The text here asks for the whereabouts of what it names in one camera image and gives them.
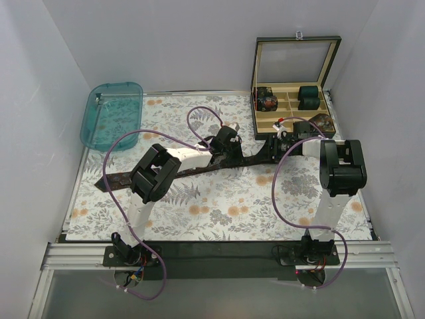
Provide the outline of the brown blue floral tie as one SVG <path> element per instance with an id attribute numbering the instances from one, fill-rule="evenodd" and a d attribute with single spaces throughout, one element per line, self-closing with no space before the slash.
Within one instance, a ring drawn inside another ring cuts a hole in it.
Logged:
<path id="1" fill-rule="evenodd" d="M 192 175 L 198 175 L 201 173 L 208 173 L 220 169 L 235 169 L 240 167 L 249 167 L 253 165 L 260 165 L 270 163 L 270 161 L 266 161 L 265 158 L 261 158 L 260 156 L 249 156 L 247 158 L 242 158 L 242 161 L 232 162 L 230 159 L 223 159 L 220 163 L 209 164 L 207 167 L 199 167 L 195 169 L 186 169 L 177 174 L 177 179 L 182 177 L 189 177 Z M 106 175 L 107 182 L 112 191 L 130 188 L 131 172 L 123 172 L 123 173 L 110 173 Z"/>

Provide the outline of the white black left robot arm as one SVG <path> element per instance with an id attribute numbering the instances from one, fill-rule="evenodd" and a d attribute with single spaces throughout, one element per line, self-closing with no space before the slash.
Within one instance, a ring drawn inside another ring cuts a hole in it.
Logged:
<path id="1" fill-rule="evenodd" d="M 244 159 L 238 131 L 239 125 L 232 123 L 191 148 L 167 149 L 154 144 L 148 149 L 129 175 L 131 196 L 124 213 L 126 225 L 112 234 L 115 252 L 125 265 L 140 261 L 137 245 L 143 239 L 153 206 L 167 194 L 175 179 L 226 168 Z"/>

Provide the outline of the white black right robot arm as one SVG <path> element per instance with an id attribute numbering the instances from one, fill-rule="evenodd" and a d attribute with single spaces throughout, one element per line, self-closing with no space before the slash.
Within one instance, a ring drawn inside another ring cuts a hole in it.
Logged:
<path id="1" fill-rule="evenodd" d="M 289 147 L 281 156 L 272 180 L 272 207 L 277 216 L 287 225 L 303 229 L 304 235 L 291 247 L 277 245 L 272 254 L 281 265 L 313 265 L 316 267 L 345 264 L 347 252 L 341 258 L 335 246 L 338 236 L 343 245 L 347 242 L 336 229 L 343 210 L 358 190 L 367 182 L 367 171 L 363 151 L 359 140 L 335 141 L 325 137 L 317 124 L 296 118 L 298 123 L 312 127 L 318 135 L 309 135 L 304 139 L 288 142 Z M 280 212 L 276 203 L 277 178 L 285 160 L 299 149 L 302 156 L 319 159 L 319 180 L 323 189 L 314 224 L 297 225 L 288 221 Z"/>

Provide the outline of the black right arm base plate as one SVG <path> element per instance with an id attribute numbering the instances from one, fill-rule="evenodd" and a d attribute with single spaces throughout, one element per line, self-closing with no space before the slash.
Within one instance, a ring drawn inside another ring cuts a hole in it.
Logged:
<path id="1" fill-rule="evenodd" d="M 299 245 L 274 245 L 271 254 L 282 266 L 337 266 L 340 258 L 333 249 L 330 255 L 303 252 Z"/>

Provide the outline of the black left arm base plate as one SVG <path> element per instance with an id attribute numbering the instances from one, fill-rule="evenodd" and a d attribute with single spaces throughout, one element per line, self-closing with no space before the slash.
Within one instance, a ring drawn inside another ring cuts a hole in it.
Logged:
<path id="1" fill-rule="evenodd" d="M 107 246 L 104 251 L 102 265 L 109 267 L 159 266 L 160 262 L 157 257 L 153 256 L 152 252 L 141 245 L 136 246 L 129 257 L 125 257 L 115 246 Z"/>

